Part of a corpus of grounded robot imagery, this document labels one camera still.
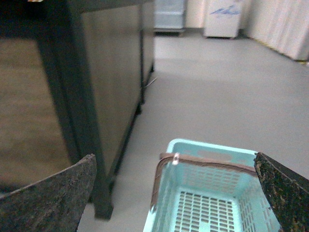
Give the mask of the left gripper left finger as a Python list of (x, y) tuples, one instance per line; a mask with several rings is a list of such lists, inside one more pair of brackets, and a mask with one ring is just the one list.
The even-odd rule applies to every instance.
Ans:
[(97, 173), (96, 156), (0, 199), (2, 232), (75, 232), (91, 195)]

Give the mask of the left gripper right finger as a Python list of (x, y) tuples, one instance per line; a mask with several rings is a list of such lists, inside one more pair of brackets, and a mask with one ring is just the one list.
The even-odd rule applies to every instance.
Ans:
[(262, 152), (255, 154), (254, 168), (281, 231), (307, 232), (309, 180)]

